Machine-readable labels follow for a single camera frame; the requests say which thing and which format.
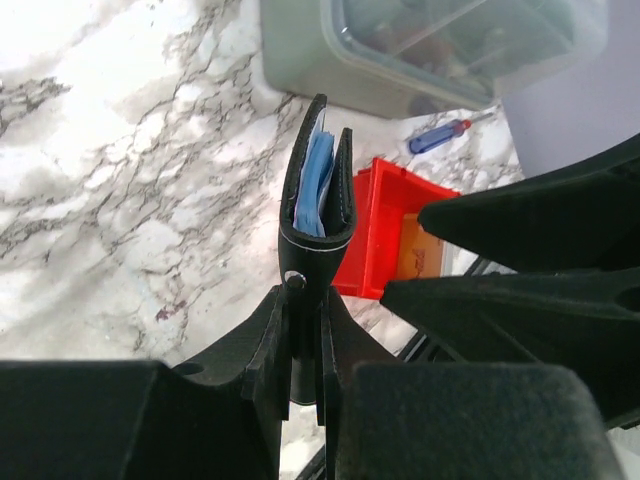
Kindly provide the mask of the black leather card holder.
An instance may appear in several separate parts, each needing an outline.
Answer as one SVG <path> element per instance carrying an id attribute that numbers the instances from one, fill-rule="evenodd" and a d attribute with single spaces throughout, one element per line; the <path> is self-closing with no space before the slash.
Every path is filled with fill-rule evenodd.
<path id="1" fill-rule="evenodd" d="M 288 304 L 290 399 L 316 402 L 315 323 L 357 224 L 352 130 L 324 128 L 327 96 L 311 101 L 288 162 L 279 213 L 279 270 Z"/>

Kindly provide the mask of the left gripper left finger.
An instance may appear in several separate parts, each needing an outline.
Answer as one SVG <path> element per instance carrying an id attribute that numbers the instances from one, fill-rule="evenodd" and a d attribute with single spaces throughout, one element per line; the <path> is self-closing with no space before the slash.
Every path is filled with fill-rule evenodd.
<path id="1" fill-rule="evenodd" d="M 198 445 L 216 479 L 276 479 L 282 423 L 289 418 L 289 320 L 273 287 L 239 326 L 172 368 L 207 399 Z"/>

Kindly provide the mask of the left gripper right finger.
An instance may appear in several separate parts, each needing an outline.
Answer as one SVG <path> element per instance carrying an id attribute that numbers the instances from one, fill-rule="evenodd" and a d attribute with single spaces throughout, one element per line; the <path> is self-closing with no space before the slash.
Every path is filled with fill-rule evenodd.
<path id="1" fill-rule="evenodd" d="M 415 367 L 395 358 L 331 289 L 317 315 L 317 418 L 327 479 L 415 476 Z"/>

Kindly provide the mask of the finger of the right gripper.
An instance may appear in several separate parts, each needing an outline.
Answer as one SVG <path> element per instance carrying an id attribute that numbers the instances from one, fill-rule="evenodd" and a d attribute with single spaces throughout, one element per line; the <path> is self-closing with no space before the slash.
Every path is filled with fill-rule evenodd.
<path id="1" fill-rule="evenodd" d="M 425 206 L 424 230 L 519 272 L 639 265 L 639 152 Z"/>
<path id="2" fill-rule="evenodd" d="M 395 281 L 381 304 L 466 362 L 574 371 L 606 425 L 639 423 L 639 271 Z"/>

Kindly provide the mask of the red plastic bin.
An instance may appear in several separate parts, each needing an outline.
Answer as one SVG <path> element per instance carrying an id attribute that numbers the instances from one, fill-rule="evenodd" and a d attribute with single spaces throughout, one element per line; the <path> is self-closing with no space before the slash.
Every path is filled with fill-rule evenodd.
<path id="1" fill-rule="evenodd" d="M 397 280 L 403 217 L 459 193 L 378 157 L 355 175 L 354 188 L 358 223 L 333 285 L 344 296 L 378 300 Z M 451 272 L 453 262 L 452 247 L 443 243 L 440 276 Z"/>

